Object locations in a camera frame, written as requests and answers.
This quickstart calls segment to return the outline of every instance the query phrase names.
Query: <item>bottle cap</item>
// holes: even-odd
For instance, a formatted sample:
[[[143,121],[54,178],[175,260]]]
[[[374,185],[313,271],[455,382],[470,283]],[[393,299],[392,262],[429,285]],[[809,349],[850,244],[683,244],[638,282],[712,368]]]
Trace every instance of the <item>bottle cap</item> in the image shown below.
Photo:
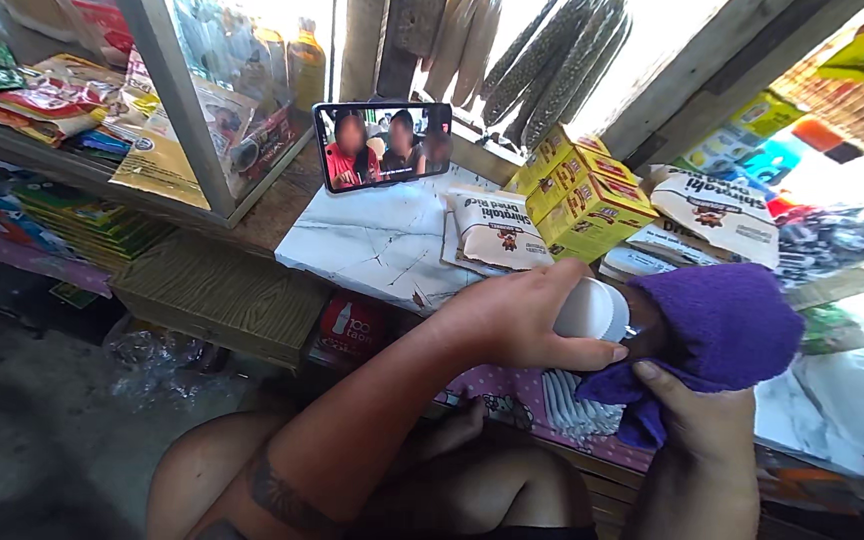
[[[629,325],[629,302],[615,287],[583,277],[558,312],[552,330],[563,338],[618,342]]]

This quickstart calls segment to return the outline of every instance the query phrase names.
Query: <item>concrete floor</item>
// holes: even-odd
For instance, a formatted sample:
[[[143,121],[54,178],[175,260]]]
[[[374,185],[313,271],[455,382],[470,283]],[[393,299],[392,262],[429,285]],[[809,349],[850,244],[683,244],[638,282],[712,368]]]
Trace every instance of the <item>concrete floor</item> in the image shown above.
[[[169,443],[241,399],[212,389],[188,408],[135,411],[135,399],[111,393],[121,375],[101,349],[64,334],[0,328],[0,539],[142,537]]]

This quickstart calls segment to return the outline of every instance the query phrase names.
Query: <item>stack of notebooks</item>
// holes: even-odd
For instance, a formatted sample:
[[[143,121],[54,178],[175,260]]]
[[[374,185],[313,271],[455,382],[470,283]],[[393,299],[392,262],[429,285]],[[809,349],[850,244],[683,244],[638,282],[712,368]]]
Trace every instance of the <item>stack of notebooks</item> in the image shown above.
[[[64,240],[80,257],[117,272],[174,230],[114,202],[53,181],[29,182],[11,190],[35,222]]]

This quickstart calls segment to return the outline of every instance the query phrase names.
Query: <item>glass display case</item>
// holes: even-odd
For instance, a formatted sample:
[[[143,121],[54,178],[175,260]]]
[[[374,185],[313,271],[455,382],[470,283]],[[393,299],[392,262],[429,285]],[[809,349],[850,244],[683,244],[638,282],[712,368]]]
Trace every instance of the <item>glass display case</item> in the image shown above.
[[[329,97],[334,1],[118,8],[135,48],[102,125],[132,147],[110,182],[234,227],[312,137],[311,108]]]

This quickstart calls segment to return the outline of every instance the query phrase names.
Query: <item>video call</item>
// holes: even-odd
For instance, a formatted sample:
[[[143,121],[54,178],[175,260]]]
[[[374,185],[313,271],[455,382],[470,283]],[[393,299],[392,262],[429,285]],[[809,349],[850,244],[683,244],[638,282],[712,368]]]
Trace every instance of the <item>video call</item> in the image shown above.
[[[451,108],[319,110],[322,155],[333,191],[401,182],[449,170]]]

